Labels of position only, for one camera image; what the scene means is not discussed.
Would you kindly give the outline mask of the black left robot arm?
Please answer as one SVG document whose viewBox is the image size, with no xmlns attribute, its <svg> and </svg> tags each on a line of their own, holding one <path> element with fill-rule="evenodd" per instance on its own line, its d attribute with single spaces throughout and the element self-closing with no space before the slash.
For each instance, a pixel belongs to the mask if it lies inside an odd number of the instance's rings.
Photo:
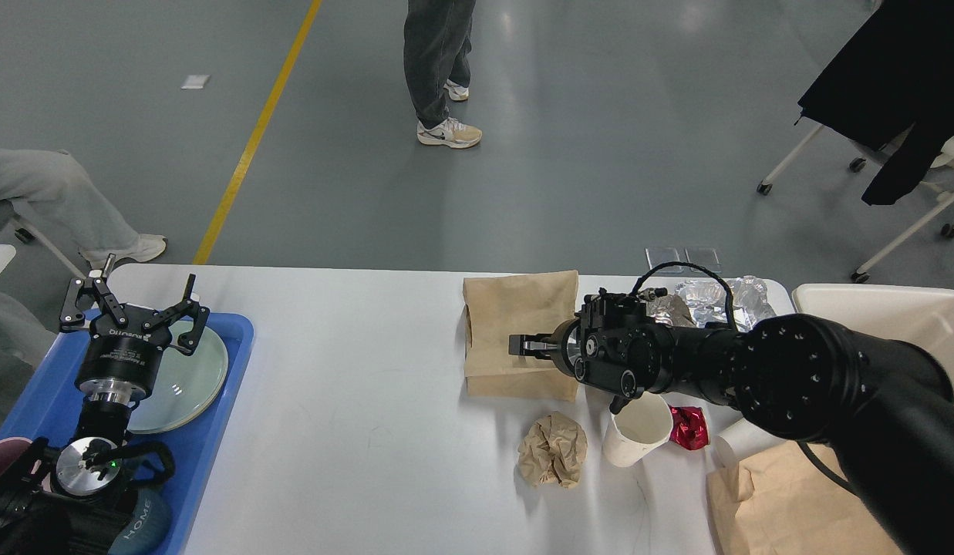
<svg viewBox="0 0 954 555">
<path fill-rule="evenodd" d="M 152 395 L 165 351 L 194 354 L 209 309 L 192 298 L 194 274 L 163 310 L 118 301 L 108 277 L 104 267 L 68 287 L 59 330 L 89 333 L 74 381 L 84 401 L 66 445 L 35 439 L 0 471 L 0 554 L 106 554 L 142 519 L 144 492 L 176 474 L 165 442 L 129 442 L 129 419 Z"/>
</svg>

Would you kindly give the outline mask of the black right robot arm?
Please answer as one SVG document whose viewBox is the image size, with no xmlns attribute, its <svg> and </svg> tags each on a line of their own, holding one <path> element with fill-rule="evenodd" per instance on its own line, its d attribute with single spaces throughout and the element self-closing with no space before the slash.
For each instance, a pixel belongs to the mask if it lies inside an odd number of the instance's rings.
<svg viewBox="0 0 954 555">
<path fill-rule="evenodd" d="M 512 335 L 509 354 L 612 394 L 615 414 L 643 393 L 680 392 L 829 446 L 839 484 L 903 552 L 954 551 L 954 387 L 934 355 L 800 313 L 739 331 L 730 289 L 726 323 L 674 327 L 647 314 L 666 294 L 643 277 L 628 294 L 600 289 L 553 333 Z"/>
</svg>

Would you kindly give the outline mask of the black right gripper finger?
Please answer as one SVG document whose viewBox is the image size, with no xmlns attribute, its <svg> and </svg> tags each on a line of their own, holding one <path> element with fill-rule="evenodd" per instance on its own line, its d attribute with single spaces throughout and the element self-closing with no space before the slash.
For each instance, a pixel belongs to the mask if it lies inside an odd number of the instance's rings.
<svg viewBox="0 0 954 555">
<path fill-rule="evenodd" d="M 550 334 L 519 334 L 508 338 L 508 354 L 512 356 L 533 356 L 550 358 L 551 352 L 558 350 L 558 342 Z"/>
</svg>

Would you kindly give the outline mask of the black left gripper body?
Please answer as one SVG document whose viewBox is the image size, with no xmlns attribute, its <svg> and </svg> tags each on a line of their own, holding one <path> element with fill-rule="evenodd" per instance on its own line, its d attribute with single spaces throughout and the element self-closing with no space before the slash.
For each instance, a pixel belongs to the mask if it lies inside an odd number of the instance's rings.
<svg viewBox="0 0 954 555">
<path fill-rule="evenodd" d="M 91 341 L 79 366 L 76 387 L 92 397 L 100 386 L 124 382 L 130 399 L 142 401 L 153 394 L 163 350 L 171 343 L 167 328 L 143 331 L 120 329 L 111 320 L 95 320 L 89 328 Z"/>
</svg>

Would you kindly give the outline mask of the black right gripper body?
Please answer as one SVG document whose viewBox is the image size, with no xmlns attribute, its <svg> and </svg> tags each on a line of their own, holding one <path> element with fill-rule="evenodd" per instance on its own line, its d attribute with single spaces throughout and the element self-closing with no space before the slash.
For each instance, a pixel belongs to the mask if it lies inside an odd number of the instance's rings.
<svg viewBox="0 0 954 555">
<path fill-rule="evenodd" d="M 550 342 L 555 345 L 550 350 L 550 359 L 563 375 L 580 380 L 576 373 L 576 363 L 582 358 L 580 347 L 580 319 L 573 318 L 562 322 L 550 336 Z"/>
</svg>

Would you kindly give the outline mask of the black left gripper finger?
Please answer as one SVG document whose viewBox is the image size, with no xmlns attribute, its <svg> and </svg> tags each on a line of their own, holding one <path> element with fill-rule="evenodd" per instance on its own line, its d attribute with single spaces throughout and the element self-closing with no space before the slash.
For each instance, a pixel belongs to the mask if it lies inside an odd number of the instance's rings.
<svg viewBox="0 0 954 555">
<path fill-rule="evenodd" d="M 173 348 L 185 356 L 192 356 L 199 345 L 207 326 L 211 310 L 194 297 L 196 275 L 188 275 L 183 298 L 162 311 L 149 310 L 141 324 L 145 340 L 159 350 Z M 187 331 L 173 335 L 171 327 L 180 322 L 190 322 Z"/>
<path fill-rule="evenodd" d="M 100 312 L 109 315 L 121 329 L 128 326 L 129 318 L 107 284 L 114 264 L 116 256 L 110 255 L 100 270 L 90 271 L 86 277 L 75 278 L 70 282 L 59 316 L 59 330 L 62 333 L 78 331 L 84 327 L 86 316 L 80 307 L 84 299 L 92 300 Z"/>
</svg>

